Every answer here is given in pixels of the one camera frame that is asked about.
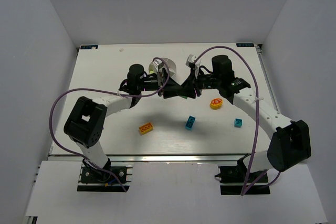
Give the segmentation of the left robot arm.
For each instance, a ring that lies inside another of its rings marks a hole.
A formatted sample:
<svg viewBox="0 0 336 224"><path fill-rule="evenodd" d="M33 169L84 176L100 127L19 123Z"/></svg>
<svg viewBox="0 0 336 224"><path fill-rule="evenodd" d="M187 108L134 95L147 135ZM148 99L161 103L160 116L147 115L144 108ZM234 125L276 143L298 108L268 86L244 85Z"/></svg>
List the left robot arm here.
<svg viewBox="0 0 336 224"><path fill-rule="evenodd" d="M64 126L64 133L81 149L84 162L96 170L109 170L110 161L104 153L99 139L106 117L137 105L147 91L163 98L183 95L184 86L170 77L165 61L153 61L154 70L146 73L140 64L129 68L127 78L120 84L118 92L104 92L96 99L80 97L70 112Z"/></svg>

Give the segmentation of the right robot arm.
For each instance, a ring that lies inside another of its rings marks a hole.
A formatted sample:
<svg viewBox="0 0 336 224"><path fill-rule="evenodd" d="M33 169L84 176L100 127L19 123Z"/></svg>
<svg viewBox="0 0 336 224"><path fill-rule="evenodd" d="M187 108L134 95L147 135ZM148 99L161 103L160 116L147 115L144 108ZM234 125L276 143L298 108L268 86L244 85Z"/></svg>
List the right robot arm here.
<svg viewBox="0 0 336 224"><path fill-rule="evenodd" d="M275 169L284 172L311 157L309 127L303 120L293 121L280 114L263 100L242 78L235 77L232 62L226 55L212 58L213 71L202 74L196 57L189 55L186 65L191 68L191 80L196 93L217 89L220 95L235 107L244 111L270 138L266 151L243 158L250 172Z"/></svg>

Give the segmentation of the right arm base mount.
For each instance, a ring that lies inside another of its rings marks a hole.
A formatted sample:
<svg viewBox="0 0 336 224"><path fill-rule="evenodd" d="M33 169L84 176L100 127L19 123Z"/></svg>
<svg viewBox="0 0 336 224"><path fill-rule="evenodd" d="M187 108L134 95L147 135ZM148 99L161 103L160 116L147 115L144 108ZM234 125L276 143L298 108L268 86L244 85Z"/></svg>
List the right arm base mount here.
<svg viewBox="0 0 336 224"><path fill-rule="evenodd" d="M247 154L241 157L235 166L220 166L219 173L214 176L220 183L220 194L224 196L240 195L245 181L247 166L243 159L250 156ZM268 184L268 176L264 174L248 191L247 195L270 195Z"/></svg>

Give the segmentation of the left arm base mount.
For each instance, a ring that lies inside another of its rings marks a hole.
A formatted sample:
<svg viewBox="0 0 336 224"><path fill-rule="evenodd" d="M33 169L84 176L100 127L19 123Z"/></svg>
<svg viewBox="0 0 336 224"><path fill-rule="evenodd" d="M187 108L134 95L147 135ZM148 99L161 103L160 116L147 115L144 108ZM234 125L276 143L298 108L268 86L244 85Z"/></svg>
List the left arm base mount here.
<svg viewBox="0 0 336 224"><path fill-rule="evenodd" d="M128 191L132 181L133 166L130 164L122 166L112 164L110 171L115 174L124 189L114 176L96 170L85 161L82 161L77 191L100 193L124 193Z"/></svg>

